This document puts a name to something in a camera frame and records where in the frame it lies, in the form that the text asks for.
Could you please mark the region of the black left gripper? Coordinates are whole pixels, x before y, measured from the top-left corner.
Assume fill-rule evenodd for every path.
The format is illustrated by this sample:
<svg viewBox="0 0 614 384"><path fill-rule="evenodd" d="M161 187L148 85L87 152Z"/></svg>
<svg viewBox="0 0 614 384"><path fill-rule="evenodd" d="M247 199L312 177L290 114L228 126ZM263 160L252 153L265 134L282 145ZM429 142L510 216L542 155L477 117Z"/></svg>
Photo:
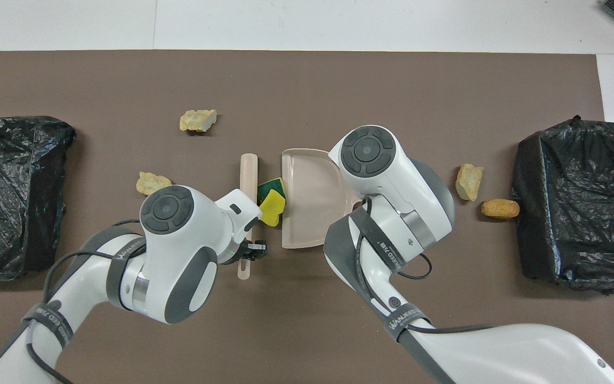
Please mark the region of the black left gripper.
<svg viewBox="0 0 614 384"><path fill-rule="evenodd" d="M249 245L249 248L253 251L253 253L249 252L248 241L243 241L238 245L238 248L234 255L232 255L229 260L227 260L224 264L230 265L238 262L239 260L249 260L255 261L258 259L258 253L266 253L266 242L265 241L256 241Z"/></svg>

